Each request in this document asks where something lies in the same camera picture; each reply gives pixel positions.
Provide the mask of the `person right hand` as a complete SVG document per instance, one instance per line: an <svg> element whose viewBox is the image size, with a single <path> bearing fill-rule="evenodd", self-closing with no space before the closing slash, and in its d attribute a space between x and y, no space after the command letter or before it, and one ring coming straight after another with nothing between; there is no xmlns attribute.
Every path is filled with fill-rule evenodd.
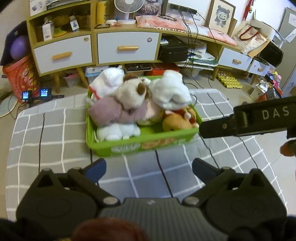
<svg viewBox="0 0 296 241"><path fill-rule="evenodd" d="M280 147L280 153L286 157L293 157L293 156L295 157L295 154L296 154L295 146L296 146L295 140L288 141Z"/></svg>

